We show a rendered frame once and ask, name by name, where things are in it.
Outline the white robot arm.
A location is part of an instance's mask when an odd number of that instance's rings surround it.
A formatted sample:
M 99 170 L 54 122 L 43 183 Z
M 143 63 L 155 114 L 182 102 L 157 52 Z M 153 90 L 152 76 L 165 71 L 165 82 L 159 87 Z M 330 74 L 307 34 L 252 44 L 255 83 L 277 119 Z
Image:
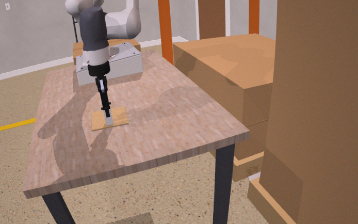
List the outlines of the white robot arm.
M 134 39 L 141 32 L 139 0 L 126 0 L 121 12 L 103 12 L 104 0 L 66 0 L 65 9 L 78 22 L 83 41 L 83 66 L 97 66 L 115 58 L 119 47 L 110 39 Z

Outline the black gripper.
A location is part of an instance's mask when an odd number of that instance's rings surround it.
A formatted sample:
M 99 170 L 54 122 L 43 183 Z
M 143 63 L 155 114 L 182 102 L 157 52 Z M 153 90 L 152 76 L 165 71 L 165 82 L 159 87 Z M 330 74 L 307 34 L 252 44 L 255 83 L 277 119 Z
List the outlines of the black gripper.
M 102 101 L 102 105 L 103 105 L 101 110 L 103 110 L 103 112 L 104 112 L 106 125 L 111 125 L 111 124 L 113 124 L 111 110 L 110 110 L 111 102 L 108 101 L 107 78 L 106 78 L 106 76 L 104 76 L 105 74 L 110 72 L 109 61 L 106 61 L 104 64 L 97 65 L 97 66 L 91 66 L 88 64 L 88 71 L 89 71 L 90 76 L 97 77 L 97 78 L 95 78 L 95 82 L 97 85 L 98 92 L 100 93 L 101 101 Z

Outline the tan flat mat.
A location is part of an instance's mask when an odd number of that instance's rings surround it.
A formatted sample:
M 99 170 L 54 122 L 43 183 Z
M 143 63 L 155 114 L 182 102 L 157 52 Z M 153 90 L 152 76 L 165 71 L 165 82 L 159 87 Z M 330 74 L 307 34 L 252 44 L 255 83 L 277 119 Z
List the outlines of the tan flat mat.
M 113 124 L 106 125 L 103 110 L 91 113 L 92 131 L 129 124 L 124 106 L 112 108 L 111 114 L 112 114 Z

